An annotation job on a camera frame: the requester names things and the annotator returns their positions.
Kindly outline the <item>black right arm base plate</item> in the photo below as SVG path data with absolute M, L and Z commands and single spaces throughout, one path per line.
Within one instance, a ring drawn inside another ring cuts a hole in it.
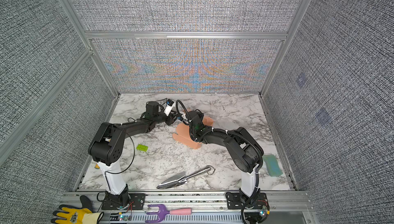
M 230 210 L 241 210 L 246 204 L 249 197 L 239 192 L 226 192 L 225 193 L 227 208 Z M 270 209 L 266 193 L 260 190 L 246 205 L 246 209 L 262 209 L 263 207 Z

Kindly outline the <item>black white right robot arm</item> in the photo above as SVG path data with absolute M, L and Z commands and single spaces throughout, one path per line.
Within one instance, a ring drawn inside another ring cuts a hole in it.
M 259 192 L 259 170 L 263 165 L 264 154 L 261 146 L 243 127 L 225 130 L 203 124 L 204 114 L 200 110 L 188 111 L 180 100 L 175 102 L 178 116 L 181 116 L 179 106 L 185 112 L 183 123 L 189 127 L 188 135 L 193 142 L 215 144 L 227 149 L 241 170 L 240 193 L 244 195 L 246 203 L 251 202 Z

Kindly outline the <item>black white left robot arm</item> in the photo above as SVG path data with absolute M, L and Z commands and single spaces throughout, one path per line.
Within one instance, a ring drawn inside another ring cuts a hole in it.
M 106 192 L 121 195 L 127 187 L 120 168 L 125 139 L 151 132 L 157 124 L 173 124 L 177 114 L 172 109 L 175 102 L 166 99 L 164 105 L 149 101 L 140 118 L 126 123 L 104 122 L 100 125 L 89 148 L 88 154 L 97 162 L 106 181 Z

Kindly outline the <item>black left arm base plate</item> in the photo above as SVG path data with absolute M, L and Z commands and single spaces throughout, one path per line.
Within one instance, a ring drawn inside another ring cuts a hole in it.
M 144 193 L 122 193 L 113 195 L 105 192 L 102 210 L 124 210 L 129 206 L 132 210 L 142 210 L 145 204 L 146 194 Z

